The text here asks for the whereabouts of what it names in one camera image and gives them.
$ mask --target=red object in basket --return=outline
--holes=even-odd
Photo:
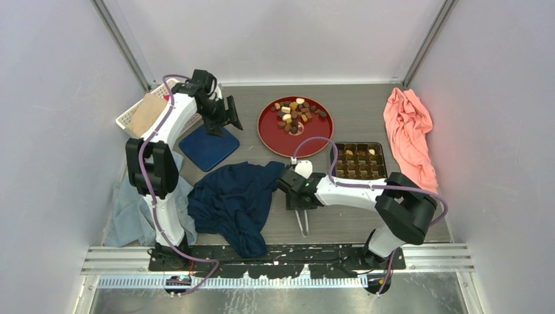
[[[310,111],[312,120],[302,123],[299,127],[299,133],[292,135],[285,133],[282,128],[278,127],[278,122],[281,119],[278,117],[278,111],[271,111],[275,103],[280,101],[295,101],[297,98],[302,98],[308,103],[309,107],[315,105],[320,111],[327,113],[326,118],[321,118],[318,114]],[[328,139],[333,134],[333,121],[328,110],[318,102],[302,96],[288,96],[274,100],[262,110],[258,121],[258,132],[260,139],[272,152],[285,157],[291,157],[295,149],[305,139],[315,136],[323,136]],[[323,150],[328,142],[322,140],[314,140],[307,142],[297,154],[297,158],[304,158],[316,154]]]

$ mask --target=coral towel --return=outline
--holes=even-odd
[[[395,88],[387,100],[384,119],[393,157],[401,172],[421,188],[437,192],[425,137],[433,128],[428,110],[412,90],[402,92]]]

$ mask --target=dark blue towel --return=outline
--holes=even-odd
[[[188,213],[196,231],[221,234],[244,258],[264,254],[266,242],[260,231],[284,167],[281,162],[265,167],[243,162],[206,175],[188,196]]]

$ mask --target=white basket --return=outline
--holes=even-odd
[[[171,78],[171,79],[168,80],[168,85],[171,88],[171,87],[174,87],[178,82],[179,81],[176,80],[175,78],[173,78],[173,79]],[[160,98],[164,98],[164,96],[169,95],[170,93],[166,90],[166,87],[162,84],[157,89],[151,91],[151,94],[154,94],[154,95],[156,95]],[[129,108],[126,112],[124,112],[121,116],[119,116],[116,119],[116,124],[120,128],[122,128],[127,134],[129,134],[130,137],[133,137],[133,138],[137,138],[137,137],[135,136],[135,134],[133,134],[131,132],[131,130],[129,130],[127,125],[129,124],[129,122],[131,122],[131,118],[133,118],[133,114],[135,113],[135,110],[137,110],[139,105],[141,104],[141,101],[142,100],[139,100],[139,102],[137,102],[135,105],[133,105],[133,107]],[[189,121],[187,121],[187,123],[185,124],[185,126],[183,127],[181,132],[179,132],[179,134],[183,134],[185,131],[190,129],[190,127],[195,125],[195,123],[200,121],[200,119],[201,119],[200,114],[196,113],[194,116],[191,117],[191,119],[189,119]]]

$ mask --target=light blue cloth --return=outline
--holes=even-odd
[[[183,164],[183,156],[176,152],[171,153],[177,168],[180,169]],[[195,231],[194,219],[187,213],[187,196],[191,190],[192,186],[184,178],[179,177],[177,188],[173,191],[179,222],[185,230],[189,245],[196,243],[198,235]],[[107,228],[104,245],[122,247],[137,240],[142,245],[154,245],[156,232],[149,206],[143,196],[137,193],[137,188],[131,186],[127,175],[119,187],[115,187],[114,195],[112,217]]]

